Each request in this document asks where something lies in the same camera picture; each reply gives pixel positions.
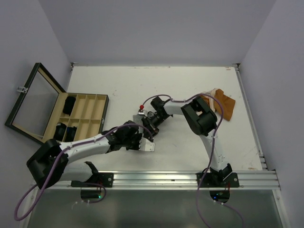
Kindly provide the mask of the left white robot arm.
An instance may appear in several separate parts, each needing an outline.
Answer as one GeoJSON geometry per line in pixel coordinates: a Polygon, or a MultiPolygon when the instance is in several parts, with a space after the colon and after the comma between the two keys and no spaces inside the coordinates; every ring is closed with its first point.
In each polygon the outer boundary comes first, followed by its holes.
{"type": "Polygon", "coordinates": [[[61,143],[55,139],[47,140],[29,158],[26,166],[40,190],[60,181],[84,182],[92,187],[99,180],[97,168],[90,161],[76,166],[76,161],[115,152],[121,148],[140,151],[141,143],[144,140],[151,142],[152,139],[146,127],[127,121],[121,126],[84,140],[61,143]]]}

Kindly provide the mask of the grey striped underwear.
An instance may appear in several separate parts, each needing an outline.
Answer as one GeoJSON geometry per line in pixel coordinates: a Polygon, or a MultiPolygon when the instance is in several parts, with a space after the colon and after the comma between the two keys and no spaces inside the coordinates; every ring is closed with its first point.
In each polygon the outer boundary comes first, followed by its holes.
{"type": "Polygon", "coordinates": [[[145,116],[144,115],[139,115],[139,114],[136,114],[136,115],[133,115],[133,122],[140,125],[139,127],[139,133],[143,133],[144,132],[144,129],[142,128],[143,126],[143,118],[145,116]]]}

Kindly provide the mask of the orange underwear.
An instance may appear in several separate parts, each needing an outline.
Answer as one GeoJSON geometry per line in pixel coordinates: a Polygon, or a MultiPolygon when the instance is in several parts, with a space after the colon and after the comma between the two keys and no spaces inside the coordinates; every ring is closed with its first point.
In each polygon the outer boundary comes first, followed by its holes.
{"type": "MultiPolygon", "coordinates": [[[[220,104],[224,110],[223,118],[226,121],[230,121],[232,118],[232,115],[233,115],[233,110],[234,110],[236,101],[234,99],[232,99],[231,97],[226,96],[224,94],[224,91],[219,88],[214,88],[213,90],[207,91],[204,93],[216,98],[220,102],[220,104]]],[[[211,110],[213,112],[218,112],[221,115],[221,108],[216,101],[214,101],[212,98],[205,96],[205,95],[201,95],[201,97],[208,104],[208,106],[211,108],[211,110]]]]}

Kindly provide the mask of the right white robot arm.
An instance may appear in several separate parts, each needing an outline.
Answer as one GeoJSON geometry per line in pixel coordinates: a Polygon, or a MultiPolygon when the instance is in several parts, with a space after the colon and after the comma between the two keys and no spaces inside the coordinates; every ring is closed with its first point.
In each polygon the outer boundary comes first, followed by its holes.
{"type": "Polygon", "coordinates": [[[158,96],[151,101],[154,112],[148,112],[142,117],[143,126],[148,128],[153,135],[159,132],[158,126],[173,115],[185,117],[192,132],[199,136],[205,146],[210,164],[203,171],[207,172],[203,183],[207,186],[223,186],[228,182],[232,168],[225,157],[223,148],[218,139],[217,130],[221,121],[209,105],[199,96],[191,101],[178,103],[172,100],[163,101],[158,96]]]}

